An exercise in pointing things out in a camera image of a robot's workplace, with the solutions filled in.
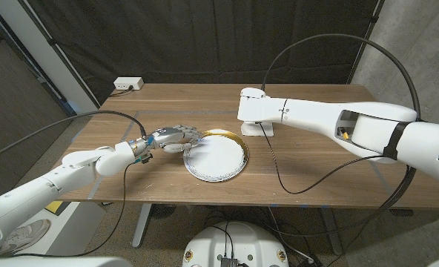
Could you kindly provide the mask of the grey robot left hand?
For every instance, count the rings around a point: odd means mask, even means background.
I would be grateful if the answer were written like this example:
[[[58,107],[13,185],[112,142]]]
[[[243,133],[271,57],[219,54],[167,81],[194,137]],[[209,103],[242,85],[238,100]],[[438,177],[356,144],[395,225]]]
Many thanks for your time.
[[[156,129],[146,137],[129,141],[128,144],[136,159],[148,159],[152,157],[151,150],[154,149],[175,154],[194,148],[201,136],[202,133],[195,127],[175,125]]]

